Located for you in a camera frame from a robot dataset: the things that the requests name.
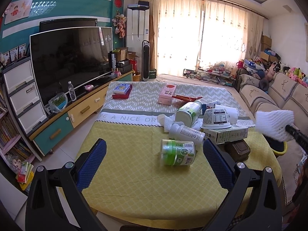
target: sofa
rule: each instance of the sofa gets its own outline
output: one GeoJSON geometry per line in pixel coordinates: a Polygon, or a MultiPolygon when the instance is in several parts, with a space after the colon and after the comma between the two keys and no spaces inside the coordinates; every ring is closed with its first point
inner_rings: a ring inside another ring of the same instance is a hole
{"type": "MultiPolygon", "coordinates": [[[[258,88],[259,80],[242,74],[240,77],[239,94],[249,107],[252,114],[257,111],[292,110],[295,115],[295,128],[308,135],[308,89],[288,78],[283,73],[275,73],[269,84],[268,93],[258,88]]],[[[284,214],[294,208],[292,196],[297,188],[299,176],[298,164],[304,151],[291,139],[287,142],[288,150],[277,158],[282,170],[282,185],[280,186],[284,201],[284,214]]]]}

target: white wall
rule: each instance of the white wall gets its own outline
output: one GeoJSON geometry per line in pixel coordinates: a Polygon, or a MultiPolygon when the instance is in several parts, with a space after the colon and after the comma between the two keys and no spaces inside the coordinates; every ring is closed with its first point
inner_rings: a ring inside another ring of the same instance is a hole
{"type": "Polygon", "coordinates": [[[124,8],[124,14],[126,15],[126,10],[127,10],[127,5],[129,4],[135,4],[135,0],[124,0],[124,5],[123,5],[123,8],[124,8]]]}
{"type": "Polygon", "coordinates": [[[262,31],[263,31],[263,35],[264,36],[268,36],[268,37],[270,37],[270,21],[269,20],[267,20],[267,19],[264,19],[264,21],[263,21],[263,29],[262,29],[262,31]]]}
{"type": "Polygon", "coordinates": [[[281,62],[289,67],[300,67],[308,74],[306,62],[306,19],[302,14],[288,13],[269,20],[272,38],[271,49],[281,57],[281,62]]]}

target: plastic bag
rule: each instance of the plastic bag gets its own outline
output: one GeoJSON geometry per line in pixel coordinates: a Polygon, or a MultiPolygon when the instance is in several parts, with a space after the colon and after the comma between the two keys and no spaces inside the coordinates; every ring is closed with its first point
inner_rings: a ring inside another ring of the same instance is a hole
{"type": "Polygon", "coordinates": [[[49,101],[50,111],[53,113],[62,112],[67,106],[67,96],[65,93],[59,93],[49,101]]]}
{"type": "Polygon", "coordinates": [[[18,174],[21,168],[21,160],[17,156],[8,155],[7,162],[9,164],[10,169],[15,173],[18,174]]]}

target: white plastic bottle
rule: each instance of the white plastic bottle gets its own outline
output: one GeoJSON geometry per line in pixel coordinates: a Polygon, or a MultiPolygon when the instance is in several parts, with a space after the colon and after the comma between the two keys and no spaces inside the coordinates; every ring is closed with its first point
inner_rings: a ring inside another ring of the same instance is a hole
{"type": "Polygon", "coordinates": [[[169,138],[179,141],[190,141],[195,145],[200,145],[203,142],[205,133],[194,130],[185,125],[172,124],[169,131],[169,138]]]}
{"type": "Polygon", "coordinates": [[[71,100],[76,101],[76,94],[75,94],[74,86],[71,82],[68,82],[68,91],[70,92],[71,100]]]}
{"type": "Polygon", "coordinates": [[[184,106],[180,107],[175,114],[176,122],[184,122],[185,126],[192,127],[195,121],[198,119],[202,110],[202,102],[196,100],[194,102],[188,102],[184,106]]]}

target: green canister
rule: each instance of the green canister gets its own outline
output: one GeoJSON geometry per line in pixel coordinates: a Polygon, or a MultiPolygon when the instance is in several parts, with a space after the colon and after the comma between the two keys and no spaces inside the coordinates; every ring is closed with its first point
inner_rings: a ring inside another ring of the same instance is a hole
{"type": "Polygon", "coordinates": [[[175,113],[175,121],[183,122],[185,126],[192,127],[195,121],[198,119],[202,110],[202,102],[196,100],[194,102],[188,102],[178,109],[175,113]]]}
{"type": "Polygon", "coordinates": [[[187,166],[196,157],[195,145],[188,141],[161,140],[161,164],[187,166]]]}

